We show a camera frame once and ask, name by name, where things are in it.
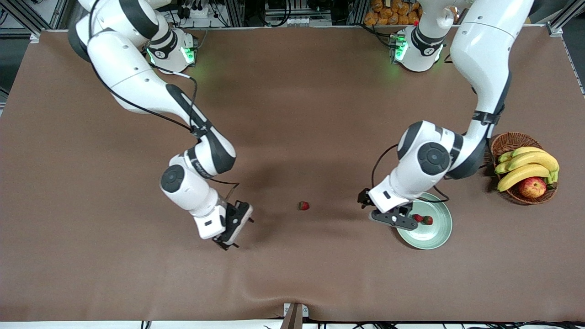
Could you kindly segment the white power strip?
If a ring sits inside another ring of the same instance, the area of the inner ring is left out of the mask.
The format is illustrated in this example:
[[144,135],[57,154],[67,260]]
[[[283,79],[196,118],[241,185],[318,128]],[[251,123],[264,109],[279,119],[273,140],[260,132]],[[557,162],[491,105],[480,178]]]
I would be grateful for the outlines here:
[[209,0],[176,0],[180,19],[205,18],[213,12]]

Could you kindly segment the pile of orange fruits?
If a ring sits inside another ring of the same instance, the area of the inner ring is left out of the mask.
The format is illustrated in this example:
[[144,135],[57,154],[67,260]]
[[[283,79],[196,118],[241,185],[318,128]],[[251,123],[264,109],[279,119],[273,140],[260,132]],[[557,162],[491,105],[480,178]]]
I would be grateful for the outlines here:
[[374,25],[416,25],[423,9],[415,0],[369,0],[370,8],[363,24]]

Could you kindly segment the grey metal table bracket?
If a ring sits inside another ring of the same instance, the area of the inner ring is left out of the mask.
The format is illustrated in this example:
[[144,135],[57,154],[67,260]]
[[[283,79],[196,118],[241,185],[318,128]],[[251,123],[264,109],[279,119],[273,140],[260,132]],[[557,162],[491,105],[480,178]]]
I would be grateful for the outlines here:
[[285,303],[283,316],[280,329],[303,329],[305,320],[309,318],[309,310],[301,303]]

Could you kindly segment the brown wicker basket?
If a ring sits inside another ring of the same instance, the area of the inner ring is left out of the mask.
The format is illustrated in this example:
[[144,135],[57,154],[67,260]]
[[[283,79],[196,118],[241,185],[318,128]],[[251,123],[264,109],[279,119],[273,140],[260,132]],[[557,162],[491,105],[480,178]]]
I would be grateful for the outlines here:
[[[529,135],[524,134],[524,133],[503,133],[503,134],[500,134],[497,137],[495,137],[492,140],[491,146],[489,149],[491,157],[492,157],[492,162],[494,165],[494,170],[495,170],[495,167],[499,164],[498,158],[502,154],[504,154],[506,152],[514,151],[517,148],[526,147],[526,146],[536,147],[536,148],[540,148],[540,149],[544,150],[544,148],[542,147],[542,145],[539,142],[537,142],[535,139],[533,139],[532,137],[530,137]],[[551,200],[554,197],[555,193],[557,192],[558,172],[550,173],[549,177],[543,178],[547,184],[547,192],[545,192],[545,194],[543,196],[540,196],[539,198],[528,199],[528,198],[522,197],[519,194],[518,189],[517,189],[518,184],[520,182],[516,183],[516,185],[514,185],[510,189],[504,191],[504,193],[508,194],[510,196],[510,198],[512,198],[513,200],[515,200],[516,202],[518,202],[520,204],[529,204],[529,205],[543,204],[543,203]],[[500,179],[504,175],[505,174],[496,175],[496,177],[500,181]]]

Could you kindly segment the pale green round plate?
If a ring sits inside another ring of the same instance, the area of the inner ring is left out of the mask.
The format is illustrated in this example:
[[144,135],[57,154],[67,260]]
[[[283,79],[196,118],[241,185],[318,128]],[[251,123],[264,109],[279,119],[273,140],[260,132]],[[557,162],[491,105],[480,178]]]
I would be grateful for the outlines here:
[[413,214],[430,215],[433,224],[424,225],[421,222],[414,230],[397,229],[402,240],[412,247],[422,250],[436,249],[443,246],[451,236],[453,227],[451,211],[438,196],[424,192],[413,202],[411,215]]

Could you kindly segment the red yellow apple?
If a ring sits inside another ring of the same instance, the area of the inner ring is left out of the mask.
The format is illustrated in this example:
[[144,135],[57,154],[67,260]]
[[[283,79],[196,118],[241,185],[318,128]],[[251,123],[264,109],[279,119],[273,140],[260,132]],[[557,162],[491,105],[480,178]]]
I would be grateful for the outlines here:
[[547,184],[541,177],[530,177],[518,184],[519,194],[528,199],[536,199],[547,192]]

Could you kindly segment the white terminal strip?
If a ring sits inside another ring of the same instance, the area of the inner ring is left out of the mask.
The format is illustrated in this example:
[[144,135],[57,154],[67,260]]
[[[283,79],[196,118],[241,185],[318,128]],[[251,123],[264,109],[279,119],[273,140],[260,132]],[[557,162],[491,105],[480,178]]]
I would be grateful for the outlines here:
[[334,24],[330,13],[265,13],[264,20],[270,26],[280,27],[328,27]]

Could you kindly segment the brown table mat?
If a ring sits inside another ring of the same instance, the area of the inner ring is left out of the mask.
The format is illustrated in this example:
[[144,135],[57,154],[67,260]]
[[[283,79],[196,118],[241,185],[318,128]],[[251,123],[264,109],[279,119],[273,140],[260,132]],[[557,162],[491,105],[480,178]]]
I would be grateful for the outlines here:
[[455,67],[407,72],[360,28],[209,32],[196,104],[236,148],[221,179],[255,209],[224,251],[159,188],[194,138],[121,108],[65,32],[44,32],[0,117],[0,321],[269,318],[301,302],[322,321],[585,322],[585,98],[544,27],[521,31],[510,69],[495,132],[557,158],[558,192],[522,206],[480,174],[442,181],[451,237],[417,250],[357,194],[412,123],[466,131],[476,96]]

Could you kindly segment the aluminium frame post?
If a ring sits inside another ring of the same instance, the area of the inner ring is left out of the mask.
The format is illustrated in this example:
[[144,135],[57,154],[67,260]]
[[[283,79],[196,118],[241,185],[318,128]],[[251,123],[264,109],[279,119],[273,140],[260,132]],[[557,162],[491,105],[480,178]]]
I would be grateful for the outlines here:
[[363,24],[364,18],[370,10],[370,0],[348,0],[348,5],[347,25]]
[[243,27],[246,0],[223,0],[230,27]]

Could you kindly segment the aluminium diagonal frame rail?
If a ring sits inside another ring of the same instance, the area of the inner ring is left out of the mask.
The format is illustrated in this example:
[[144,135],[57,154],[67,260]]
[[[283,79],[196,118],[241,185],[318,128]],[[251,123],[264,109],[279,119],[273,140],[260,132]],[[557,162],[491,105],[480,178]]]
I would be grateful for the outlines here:
[[0,40],[37,40],[43,31],[65,29],[76,0],[0,0]]
[[562,27],[583,12],[585,12],[585,0],[568,0],[558,14],[547,22],[549,35],[552,37],[561,36],[563,34]]

